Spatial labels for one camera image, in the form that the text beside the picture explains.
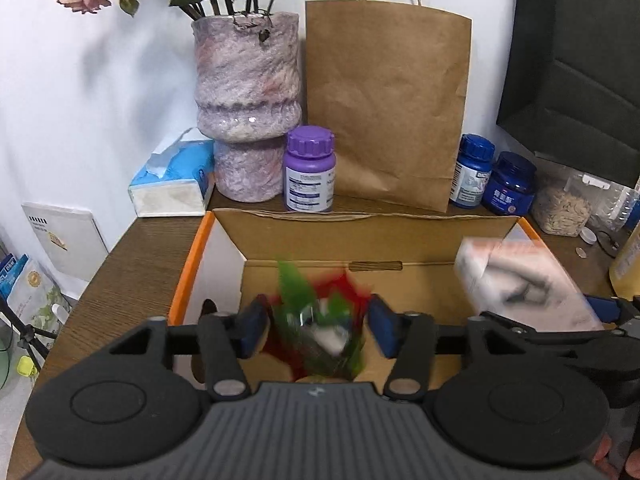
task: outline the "blue tissue box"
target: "blue tissue box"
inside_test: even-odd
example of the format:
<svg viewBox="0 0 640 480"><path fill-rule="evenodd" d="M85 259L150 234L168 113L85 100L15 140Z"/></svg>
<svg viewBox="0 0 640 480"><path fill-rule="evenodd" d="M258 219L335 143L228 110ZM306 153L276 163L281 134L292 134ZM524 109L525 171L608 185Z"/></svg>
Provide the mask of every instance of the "blue tissue box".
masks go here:
<svg viewBox="0 0 640 480"><path fill-rule="evenodd" d="M172 146L175 155L158 171L154 154L129 185L136 214L203 216L214 188L213 140L190 140Z"/></svg>

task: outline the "sticker label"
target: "sticker label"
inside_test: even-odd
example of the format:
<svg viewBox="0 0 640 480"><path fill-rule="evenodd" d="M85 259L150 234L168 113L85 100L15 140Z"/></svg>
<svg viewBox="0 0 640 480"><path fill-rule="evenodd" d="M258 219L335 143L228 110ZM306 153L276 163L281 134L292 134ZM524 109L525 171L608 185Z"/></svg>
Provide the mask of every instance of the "sticker label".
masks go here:
<svg viewBox="0 0 640 480"><path fill-rule="evenodd" d="M466 206L480 204L491 171L476 171L456 162L450 199Z"/></svg>
<svg viewBox="0 0 640 480"><path fill-rule="evenodd" d="M500 186L495 180L489 181L484 192L484 202L491 204L502 213L524 216L533 202L533 194L524 195Z"/></svg>
<svg viewBox="0 0 640 480"><path fill-rule="evenodd" d="M287 206L295 211L320 212L334 202L335 168L321 173L300 173L285 168Z"/></svg>

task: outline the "finger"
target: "finger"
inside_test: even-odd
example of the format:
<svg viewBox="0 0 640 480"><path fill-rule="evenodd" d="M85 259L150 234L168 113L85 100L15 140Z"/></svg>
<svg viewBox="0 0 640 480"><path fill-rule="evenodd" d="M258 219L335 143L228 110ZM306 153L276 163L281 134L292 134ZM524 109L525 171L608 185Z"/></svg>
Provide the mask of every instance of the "finger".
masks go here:
<svg viewBox="0 0 640 480"><path fill-rule="evenodd" d="M619 473L606 459L596 462L596 467L600 469L609 480L617 480Z"/></svg>
<svg viewBox="0 0 640 480"><path fill-rule="evenodd" d="M640 478L640 449L636 449L626 459L625 470L632 478Z"/></svg>
<svg viewBox="0 0 640 480"><path fill-rule="evenodd" d="M605 434L605 436L603 436L602 440L600 441L600 447L596 451L596 454L593 456L591 461L593 463L599 462L604 457L606 457L609 449L611 449L611 437L608 434Z"/></svg>

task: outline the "flower vase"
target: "flower vase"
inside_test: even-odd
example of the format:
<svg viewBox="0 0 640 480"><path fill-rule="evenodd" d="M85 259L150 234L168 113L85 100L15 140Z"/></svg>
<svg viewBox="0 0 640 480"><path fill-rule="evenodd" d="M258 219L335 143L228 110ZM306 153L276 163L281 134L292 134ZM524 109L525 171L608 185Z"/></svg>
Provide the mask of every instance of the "flower vase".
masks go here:
<svg viewBox="0 0 640 480"><path fill-rule="evenodd" d="M193 23L198 127L216 141L216 185L239 202L282 192L282 156L300 124L299 16L209 16Z"/></svg>

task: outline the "cardboard box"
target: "cardboard box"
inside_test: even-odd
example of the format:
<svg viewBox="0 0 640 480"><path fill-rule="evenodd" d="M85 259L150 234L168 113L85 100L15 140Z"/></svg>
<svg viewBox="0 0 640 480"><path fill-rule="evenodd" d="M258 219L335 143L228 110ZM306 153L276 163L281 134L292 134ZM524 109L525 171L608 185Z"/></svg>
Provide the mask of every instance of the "cardboard box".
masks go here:
<svg viewBox="0 0 640 480"><path fill-rule="evenodd" d="M397 312L431 314L461 325L474 310L454 270L465 237L540 240L516 217L412 216L405 214L207 212L193 241L169 312L170 324L196 323L209 298L220 312L237 312L257 294L277 292L278 260L293 261L314 278L349 269L353 281L382 296ZM393 360L380 353L365 327L365 369L358 381L382 390ZM241 362L252 388L260 381L290 381L289 368L270 355ZM175 370L196 387L190 356ZM460 370L459 356L437 356L431 387Z"/></svg>

